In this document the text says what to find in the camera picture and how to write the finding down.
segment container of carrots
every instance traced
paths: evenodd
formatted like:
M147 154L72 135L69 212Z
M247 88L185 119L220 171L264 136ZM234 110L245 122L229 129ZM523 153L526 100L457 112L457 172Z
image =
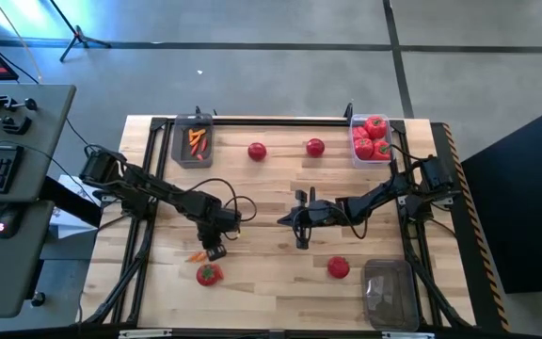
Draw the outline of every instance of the container of carrots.
M206 113L179 115L173 124L170 157L184 169L213 165L213 116Z

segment orange and black striped tape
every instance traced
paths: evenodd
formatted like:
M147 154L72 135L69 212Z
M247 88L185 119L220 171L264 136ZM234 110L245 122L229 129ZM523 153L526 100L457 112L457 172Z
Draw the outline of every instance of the orange and black striped tape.
M501 318L501 325L504 330L510 331L509 323L505 317L505 310L503 309L503 301L501 299L501 293L497 288L497 281L495 280L495 275L493 274L492 264L490 264L490 258L488 256L488 251L486 250L485 240L482 237L482 231L480 229L480 224L478 223L478 214L476 213L476 208L471 199L470 188L468 187L468 182L466 181L466 175L463 172L461 167L461 162L459 161L459 156L457 155L457 149L455 148L455 143L453 141L453 135L451 134L451 128L448 124L443 123L444 132L449 139L449 146L451 148L451 155L453 156L455 170L457 171L457 177L459 177L459 183L461 184L461 192L466 205L468 206L468 214L470 215L471 224L474 227L474 232L476 233L476 242L480 250L480 254L483 257L485 264L486 276L488 277L490 283L490 289L493 292L493 299L495 300L495 305L497 306L497 312Z

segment concrete floor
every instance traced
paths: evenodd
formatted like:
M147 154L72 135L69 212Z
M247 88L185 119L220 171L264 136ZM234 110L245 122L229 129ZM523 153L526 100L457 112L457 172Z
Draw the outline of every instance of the concrete floor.
M118 42L286 42L389 44L382 0L57 0L73 24ZM47 1L0 0L21 34L68 39ZM542 0L392 0L401 44L542 46ZM0 14L0 40L16 40ZM24 49L0 47L35 74ZM340 116L402 118L392 52L31 48L45 83L78 87L70 119L89 142L117 148L129 114ZM462 159L542 114L541 53L403 53L416 118L452 126ZM24 75L21 82L29 82ZM56 159L71 173L82 144L65 130ZM60 170L51 168L57 177ZM40 289L51 303L26 305L0 330L74 321L92 236L50 241ZM72 276L62 282L60 276ZM542 335L542 293L505 296L515 332Z

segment tripod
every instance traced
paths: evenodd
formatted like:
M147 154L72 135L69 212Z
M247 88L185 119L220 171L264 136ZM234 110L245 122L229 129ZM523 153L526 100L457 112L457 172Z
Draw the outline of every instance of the tripod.
M64 62L64 58L66 58L66 55L71 51L71 49L76 46L79 43L83 43L83 47L89 48L88 42L95 42L99 43L102 46L105 46L106 48L112 48L112 45L108 42L104 42L101 40L93 39L90 37L87 37L85 34L83 34L83 31L81 30L81 27L79 25L76 25L75 27L72 27L71 23L69 23L68 19L66 19L66 16L60 8L57 6L56 2L54 0L50 0L52 5L54 5L54 8L56 8L57 13L62 17L64 20L64 23L68 26L68 28L72 31L73 37L71 40L71 43L68 44L68 47L66 47L66 50L64 53L62 53L62 56L60 57L60 62Z

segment container of tomatoes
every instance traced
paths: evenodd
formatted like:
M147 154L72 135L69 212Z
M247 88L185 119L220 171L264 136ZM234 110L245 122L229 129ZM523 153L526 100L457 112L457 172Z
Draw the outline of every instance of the container of tomatoes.
M367 169L376 165L386 165L392 160L392 132L387 116L353 115L348 135L355 168Z

